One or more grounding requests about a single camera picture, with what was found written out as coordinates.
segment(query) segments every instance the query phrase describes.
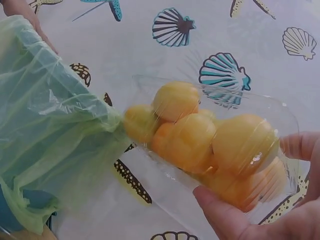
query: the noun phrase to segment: scallop shell print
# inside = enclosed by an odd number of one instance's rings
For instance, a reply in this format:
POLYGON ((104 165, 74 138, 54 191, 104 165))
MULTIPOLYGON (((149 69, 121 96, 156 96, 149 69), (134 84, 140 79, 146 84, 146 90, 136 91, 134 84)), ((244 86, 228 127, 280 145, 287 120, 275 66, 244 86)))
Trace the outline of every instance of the scallop shell print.
POLYGON ((166 231, 164 233, 154 235, 150 240, 198 240, 198 237, 185 231, 166 231))
POLYGON ((173 7, 164 9, 153 21, 153 39, 167 47, 187 46, 190 30, 196 28, 194 22, 188 16, 182 17, 173 7))
POLYGON ((291 56, 302 56, 304 60, 312 60, 317 42, 313 36, 301 28, 288 27, 282 35, 282 43, 291 56))
POLYGON ((209 98, 226 108, 237 108, 241 103, 242 91, 250 91, 251 78, 243 66, 239 67, 231 53, 219 52, 207 58, 199 70, 199 82, 214 87, 226 88, 205 92, 209 98))

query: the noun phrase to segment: plastic wrap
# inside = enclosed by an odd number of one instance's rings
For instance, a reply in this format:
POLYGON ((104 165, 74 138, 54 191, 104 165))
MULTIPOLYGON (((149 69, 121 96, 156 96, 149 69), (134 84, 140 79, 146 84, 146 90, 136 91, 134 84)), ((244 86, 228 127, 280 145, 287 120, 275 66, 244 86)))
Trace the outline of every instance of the plastic wrap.
POLYGON ((293 143, 282 137, 299 126, 285 103, 158 77, 134 84, 124 128, 166 176, 190 190, 207 186, 253 222, 262 205, 296 193, 299 161, 285 156, 293 143))
POLYGON ((81 209, 131 141, 26 19, 1 21, 0 43, 0 226, 40 235, 53 212, 81 209))

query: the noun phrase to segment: fruit in container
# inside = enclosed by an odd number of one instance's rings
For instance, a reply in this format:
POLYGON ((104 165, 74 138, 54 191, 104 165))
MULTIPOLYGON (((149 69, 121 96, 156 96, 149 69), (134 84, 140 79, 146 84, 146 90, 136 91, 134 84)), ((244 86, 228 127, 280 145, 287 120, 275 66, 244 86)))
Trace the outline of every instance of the fruit in container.
POLYGON ((265 175, 267 185, 260 202, 269 202, 277 198, 285 189, 287 184, 286 168, 279 157, 275 157, 272 163, 262 171, 265 175))
POLYGON ((247 177, 265 169, 277 156, 279 139, 263 118, 241 114, 217 128, 212 148, 220 168, 247 177))
POLYGON ((199 114, 205 115, 214 123, 217 119, 217 116, 214 114, 213 111, 210 111, 209 109, 199 109, 199 114))
POLYGON ((216 127, 221 125, 223 122, 222 119, 218 119, 215 113, 213 111, 210 111, 209 109, 199 109, 198 113, 210 118, 216 127))
POLYGON ((159 157, 164 158, 165 156, 165 147, 166 143, 168 142, 168 137, 174 127, 173 122, 166 122, 163 123, 158 130, 156 131, 155 135, 153 136, 150 150, 154 151, 159 157))
POLYGON ((208 175, 202 177, 202 182, 223 201, 244 213, 250 212, 256 207, 261 192, 267 184, 265 175, 261 172, 238 179, 221 169, 213 174, 208 172, 208 175))
POLYGON ((212 121, 192 113, 174 124, 164 147, 163 158, 189 173, 201 173, 212 164, 212 139, 216 131, 212 121))
POLYGON ((126 110, 123 125, 131 139, 137 143, 146 144, 151 142, 155 135, 159 121, 150 105, 139 104, 126 110))
POLYGON ((199 92, 191 83, 172 81, 163 85, 156 93, 153 102, 155 113, 168 122, 198 112, 199 92))

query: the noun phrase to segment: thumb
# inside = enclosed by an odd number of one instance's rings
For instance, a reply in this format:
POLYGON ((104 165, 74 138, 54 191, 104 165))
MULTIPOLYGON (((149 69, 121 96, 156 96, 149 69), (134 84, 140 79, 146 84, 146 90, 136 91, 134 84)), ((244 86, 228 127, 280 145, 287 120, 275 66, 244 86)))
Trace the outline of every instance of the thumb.
POLYGON ((239 209, 222 201, 204 186, 198 186, 194 191, 199 206, 209 220, 210 225, 226 239, 238 239, 250 226, 246 215, 239 209))

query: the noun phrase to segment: starfish print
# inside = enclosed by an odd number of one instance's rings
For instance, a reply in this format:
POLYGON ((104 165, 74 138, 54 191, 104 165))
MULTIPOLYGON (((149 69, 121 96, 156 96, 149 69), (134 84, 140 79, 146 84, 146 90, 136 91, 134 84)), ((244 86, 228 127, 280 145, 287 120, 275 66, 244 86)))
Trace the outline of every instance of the starfish print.
MULTIPOLYGON (((244 4, 245 0, 233 0, 231 9, 230 9, 230 17, 233 18, 238 15, 242 5, 244 4)), ((268 14, 273 19, 276 17, 270 12, 269 8, 262 2, 262 0, 252 0, 264 13, 268 14)))

